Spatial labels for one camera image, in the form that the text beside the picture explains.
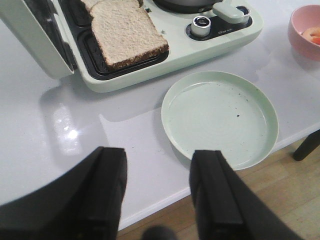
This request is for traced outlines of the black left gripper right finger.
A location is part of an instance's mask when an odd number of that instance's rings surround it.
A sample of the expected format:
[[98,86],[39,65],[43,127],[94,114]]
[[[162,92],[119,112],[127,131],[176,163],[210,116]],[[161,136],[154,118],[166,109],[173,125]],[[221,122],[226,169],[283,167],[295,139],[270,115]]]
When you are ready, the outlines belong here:
[[218,150],[193,153],[189,186],[201,240],[299,240]]

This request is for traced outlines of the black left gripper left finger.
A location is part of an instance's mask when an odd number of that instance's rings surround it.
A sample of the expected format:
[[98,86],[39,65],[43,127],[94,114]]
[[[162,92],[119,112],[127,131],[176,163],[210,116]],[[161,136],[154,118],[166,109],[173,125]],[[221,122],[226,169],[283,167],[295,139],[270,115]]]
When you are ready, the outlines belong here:
[[1,239],[116,239],[127,170],[124,149],[96,148],[56,180],[3,204]]

